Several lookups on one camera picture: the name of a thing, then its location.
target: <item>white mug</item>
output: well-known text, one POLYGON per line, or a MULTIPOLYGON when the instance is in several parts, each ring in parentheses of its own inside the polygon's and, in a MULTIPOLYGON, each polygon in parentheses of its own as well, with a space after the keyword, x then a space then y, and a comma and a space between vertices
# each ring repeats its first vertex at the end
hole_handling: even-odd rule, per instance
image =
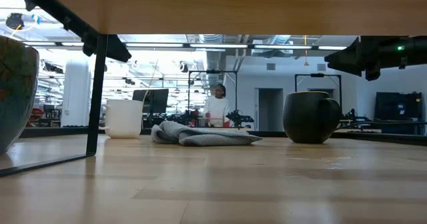
POLYGON ((111 138, 138 138, 142 128, 142 101, 107 100, 105 130, 111 138))

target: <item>mug handle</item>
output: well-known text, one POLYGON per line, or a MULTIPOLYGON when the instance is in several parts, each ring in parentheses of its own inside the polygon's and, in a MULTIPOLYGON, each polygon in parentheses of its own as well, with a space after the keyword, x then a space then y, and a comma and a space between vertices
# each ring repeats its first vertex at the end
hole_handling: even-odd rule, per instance
POLYGON ((333 132, 338 127, 341 117, 341 107, 337 101, 332 98, 325 98, 319 101, 319 120, 320 125, 333 132))
MULTIPOLYGON (((102 107, 105 107, 106 109, 108 109, 110 106, 109 105, 107 105, 107 104, 101 104, 101 108, 102 107)), ((109 127, 108 126, 105 126, 105 127, 100 127, 100 126, 98 126, 98 129, 99 130, 106 130, 106 129, 109 129, 109 127)))

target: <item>ceiling light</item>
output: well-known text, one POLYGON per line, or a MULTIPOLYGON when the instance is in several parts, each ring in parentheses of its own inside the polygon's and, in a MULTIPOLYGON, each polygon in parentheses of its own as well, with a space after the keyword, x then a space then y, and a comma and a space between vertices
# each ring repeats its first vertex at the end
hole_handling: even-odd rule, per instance
POLYGON ((327 50, 327 51, 341 51, 347 47, 339 47, 339 46, 320 46, 319 50, 327 50))
POLYGON ((190 44, 195 48, 248 48, 248 45, 242 44, 190 44))
POLYGON ((62 43, 66 47, 82 47, 84 43, 72 42, 72 43, 62 43))
POLYGON ((177 43, 126 43, 128 47, 183 47, 177 43))
POLYGON ((54 42, 48 42, 48 41, 24 41, 24 44, 30 45, 30 46, 56 45, 54 42))
POLYGON ((305 45, 255 45, 256 49, 287 49, 287 50, 310 50, 312 46, 305 45))

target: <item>ductwork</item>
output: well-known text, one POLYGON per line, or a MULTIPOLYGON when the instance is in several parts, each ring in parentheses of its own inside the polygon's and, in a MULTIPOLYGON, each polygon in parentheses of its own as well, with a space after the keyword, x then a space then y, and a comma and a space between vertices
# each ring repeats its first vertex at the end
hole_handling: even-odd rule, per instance
MULTIPOLYGON (((199 35, 201 43, 223 43, 224 35, 203 34, 199 35)), ((226 69, 226 54, 223 51, 206 51, 206 70, 223 71, 226 69)), ((206 75, 208 85, 214 86, 222 82, 224 75, 206 75)))
MULTIPOLYGON (((264 43, 262 40, 259 40, 259 43, 254 44, 260 44, 260 45, 284 45, 286 44, 291 35, 274 35, 267 43, 264 43)), ((265 57, 267 59, 270 59, 272 57, 287 57, 289 55, 293 54, 292 50, 252 50, 252 56, 253 57, 265 57)))

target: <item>patterned vase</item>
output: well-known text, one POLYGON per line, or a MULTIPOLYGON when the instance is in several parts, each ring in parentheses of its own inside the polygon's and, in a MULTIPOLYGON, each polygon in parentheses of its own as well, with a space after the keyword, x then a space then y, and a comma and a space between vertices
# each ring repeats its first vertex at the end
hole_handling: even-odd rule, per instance
POLYGON ((0 36, 0 154, 19 137, 34 104, 39 53, 0 36))

